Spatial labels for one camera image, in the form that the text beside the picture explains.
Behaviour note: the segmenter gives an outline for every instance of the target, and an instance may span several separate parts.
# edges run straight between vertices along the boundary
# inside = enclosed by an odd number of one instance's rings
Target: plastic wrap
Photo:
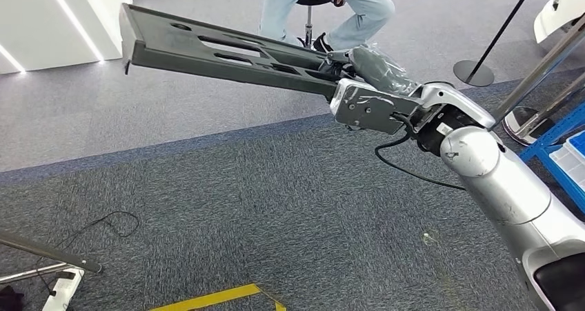
[[[375,44],[351,49],[349,59],[356,73],[381,92],[407,97],[420,86]]]

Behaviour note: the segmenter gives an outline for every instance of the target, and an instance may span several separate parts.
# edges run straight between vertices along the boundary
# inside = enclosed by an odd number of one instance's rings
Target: black stanchion base
[[[477,65],[476,61],[460,61],[453,66],[453,73],[459,80],[475,87],[489,86],[494,82],[492,70],[485,65],[481,65],[475,75],[469,79],[471,72]]]
[[[524,125],[533,115],[538,113],[538,111],[532,108],[526,108],[524,106],[518,106],[514,108],[510,114],[504,118],[502,122],[502,127],[512,140],[522,144],[523,146],[529,146],[530,144],[534,143],[539,137],[541,137],[544,133],[550,130],[554,125],[555,122],[550,119],[544,119],[538,126],[536,126],[528,135],[525,137],[520,137],[518,135],[518,130],[520,126]]]

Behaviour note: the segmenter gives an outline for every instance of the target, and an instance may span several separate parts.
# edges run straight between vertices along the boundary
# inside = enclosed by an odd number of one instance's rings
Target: sneaker
[[[331,48],[327,44],[327,42],[325,42],[325,33],[319,35],[319,37],[317,37],[317,39],[315,39],[315,42],[313,42],[311,49],[313,49],[314,51],[325,52],[325,53],[333,51],[333,48]]]

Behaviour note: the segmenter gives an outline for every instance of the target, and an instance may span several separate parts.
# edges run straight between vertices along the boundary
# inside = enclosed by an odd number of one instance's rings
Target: person
[[[260,36],[304,46],[303,39],[286,30],[286,20],[297,1],[264,0]],[[313,50],[330,52],[359,46],[374,36],[395,13],[391,0],[336,1],[336,6],[346,1],[355,14],[331,32],[324,32],[318,36],[313,44]]]

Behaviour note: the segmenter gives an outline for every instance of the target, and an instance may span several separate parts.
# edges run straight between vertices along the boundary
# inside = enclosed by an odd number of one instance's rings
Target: yellow floor tape
[[[166,306],[161,306],[159,308],[152,309],[151,311],[189,311],[189,310],[196,310],[205,308],[210,305],[220,304],[223,302],[231,301],[233,299],[240,299],[242,297],[258,294],[258,293],[265,294],[269,299],[272,299],[275,302],[276,311],[286,311],[284,305],[280,304],[278,301],[270,297],[268,294],[264,293],[257,285],[251,283],[249,285],[243,285],[240,287],[223,290],[221,292],[214,292],[213,294],[197,297],[194,299],[188,299],[187,301],[182,301]]]

